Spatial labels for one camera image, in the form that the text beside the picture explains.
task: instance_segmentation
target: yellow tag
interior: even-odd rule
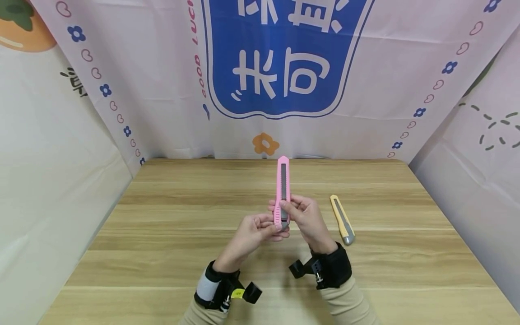
[[[231,299],[242,299],[242,296],[244,295],[244,289],[235,289],[231,293]]]

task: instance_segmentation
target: black wrist strap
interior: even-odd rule
[[[352,266],[343,246],[336,244],[337,250],[331,254],[317,254],[311,251],[312,257],[305,265],[300,260],[294,262],[289,267],[293,276],[297,279],[305,274],[314,274],[318,283],[317,289],[339,288],[352,276]]]
[[[232,298],[242,298],[249,303],[256,303],[262,291],[254,283],[249,283],[244,289],[238,280],[239,270],[233,273],[217,272],[213,269],[213,263],[215,261],[207,266],[197,285],[194,299],[199,305],[205,309],[227,313]]]
[[[336,242],[337,250],[330,254],[316,254],[313,257],[321,262],[321,273],[325,288],[339,288],[352,276],[352,266],[346,250]]]

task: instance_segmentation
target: table surface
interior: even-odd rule
[[[356,242],[359,286],[383,324],[520,324],[513,307],[424,190],[395,160],[291,160],[291,190],[315,198],[341,241],[329,196],[339,196]],[[103,225],[41,324],[176,324],[198,279],[246,214],[265,212],[276,160],[147,162]],[[331,324],[291,237],[266,243],[242,266],[256,305],[234,301],[226,324]]]

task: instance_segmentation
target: orange flower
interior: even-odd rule
[[[264,140],[267,141],[269,147],[266,147]],[[253,138],[253,144],[255,146],[256,153],[265,152],[267,155],[275,154],[276,149],[280,148],[280,144],[272,139],[267,133],[260,133]]]

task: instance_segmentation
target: beige sleeve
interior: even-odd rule
[[[184,313],[179,325],[222,325],[227,314],[220,310],[204,309],[192,298],[188,310]]]
[[[338,289],[320,290],[336,325],[378,325],[374,310],[351,277]]]

